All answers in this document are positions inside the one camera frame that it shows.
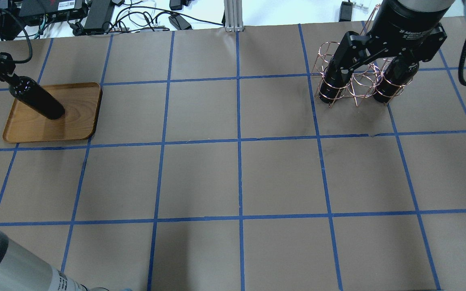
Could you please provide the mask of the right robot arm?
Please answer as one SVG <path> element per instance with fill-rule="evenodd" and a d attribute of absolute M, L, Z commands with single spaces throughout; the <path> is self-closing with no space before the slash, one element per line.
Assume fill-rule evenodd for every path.
<path fill-rule="evenodd" d="M 366 33 L 347 32 L 324 73 L 325 90 L 348 85 L 359 67 L 377 59 L 390 59 L 378 77 L 376 90 L 389 94 L 406 85 L 445 46 L 450 33 L 462 42 L 458 79 L 466 86 L 466 0 L 464 16 L 447 17 L 452 0 L 383 0 Z"/>

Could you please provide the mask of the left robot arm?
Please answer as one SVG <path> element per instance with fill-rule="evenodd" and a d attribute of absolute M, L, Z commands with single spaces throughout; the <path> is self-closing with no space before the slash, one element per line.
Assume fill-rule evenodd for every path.
<path fill-rule="evenodd" d="M 10 54 L 0 53 L 0 81 L 8 83 L 11 95 L 49 120 L 63 117 L 63 105 L 34 79 L 15 74 L 16 64 Z M 87 290 L 0 231 L 0 291 Z"/>

